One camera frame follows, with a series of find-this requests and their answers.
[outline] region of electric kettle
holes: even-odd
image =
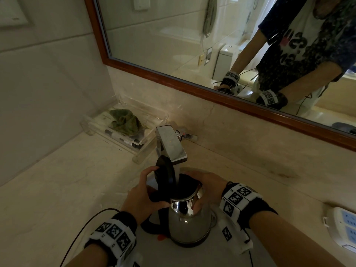
[[[160,224],[147,218],[141,224],[142,229],[150,234],[164,234],[183,247],[201,244],[210,233],[212,219],[209,204],[193,213],[194,203],[203,195],[202,184],[186,174],[176,178],[171,160],[164,155],[158,158],[156,166],[159,166],[154,173],[158,191],[149,198],[153,202],[167,201],[171,206],[158,211]]]

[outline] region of mirror frame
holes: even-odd
[[[260,119],[287,127],[305,135],[321,139],[328,143],[356,151],[356,136],[336,130],[334,128],[318,124],[313,121],[293,116],[284,112],[246,101],[242,98],[231,97],[216,90],[181,80],[157,71],[150,70],[123,60],[111,57],[110,49],[106,41],[104,23],[101,21],[100,8],[97,0],[84,0],[91,26],[93,28],[100,56],[105,65],[134,74],[136,76],[157,82],[190,95],[209,100],[225,107],[258,117]]]

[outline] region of green cloth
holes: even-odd
[[[116,120],[111,122],[114,130],[129,137],[139,133],[142,125],[130,110],[111,110],[109,113]]]

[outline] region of yellow outlet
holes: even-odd
[[[198,66],[200,66],[200,65],[204,62],[204,60],[205,60],[204,57],[205,57],[204,54],[202,54],[201,56],[199,56]]]

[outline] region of chrome faucet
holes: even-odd
[[[182,139],[196,140],[197,136],[188,134],[185,132],[174,131],[171,125],[156,127],[157,137],[157,154],[158,156],[164,155],[168,157],[174,167],[174,173],[176,175],[176,183],[179,181],[179,164],[188,160],[188,156],[185,153],[180,141]]]

